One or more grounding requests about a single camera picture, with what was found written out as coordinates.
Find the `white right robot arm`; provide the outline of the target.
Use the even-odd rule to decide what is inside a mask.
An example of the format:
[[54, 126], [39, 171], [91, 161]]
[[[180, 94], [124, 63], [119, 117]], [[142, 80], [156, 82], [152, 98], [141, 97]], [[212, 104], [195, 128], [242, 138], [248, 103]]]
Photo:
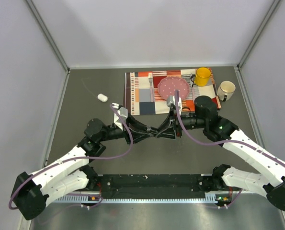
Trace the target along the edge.
[[245, 172], [222, 164], [213, 170], [215, 188], [238, 187], [265, 197], [277, 209], [285, 211], [284, 161], [252, 141], [237, 125], [219, 116], [216, 104], [208, 96], [195, 99], [192, 116], [181, 115], [182, 102], [178, 95], [168, 96], [166, 104], [177, 121], [178, 133], [187, 132], [188, 128], [201, 128], [210, 140], [209, 146], [220, 145], [258, 171]]

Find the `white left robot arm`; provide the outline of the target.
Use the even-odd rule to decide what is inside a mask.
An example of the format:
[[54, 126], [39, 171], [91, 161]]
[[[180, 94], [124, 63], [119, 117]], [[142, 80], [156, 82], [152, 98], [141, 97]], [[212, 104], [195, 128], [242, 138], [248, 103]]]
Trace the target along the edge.
[[32, 220], [58, 198], [79, 189], [94, 189], [98, 179], [88, 165], [102, 159], [101, 154], [106, 149], [103, 141], [124, 138], [132, 146], [159, 132], [158, 128], [146, 126], [132, 115], [116, 113], [114, 123], [109, 126], [98, 118], [90, 120], [84, 138], [67, 154], [41, 170], [17, 176], [9, 209], [17, 209], [26, 220]]

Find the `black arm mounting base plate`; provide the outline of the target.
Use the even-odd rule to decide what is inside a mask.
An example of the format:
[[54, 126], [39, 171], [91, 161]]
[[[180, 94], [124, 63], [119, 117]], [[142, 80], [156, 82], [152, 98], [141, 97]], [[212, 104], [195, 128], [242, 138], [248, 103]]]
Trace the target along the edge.
[[211, 189], [197, 174], [107, 174], [104, 198], [202, 198]]

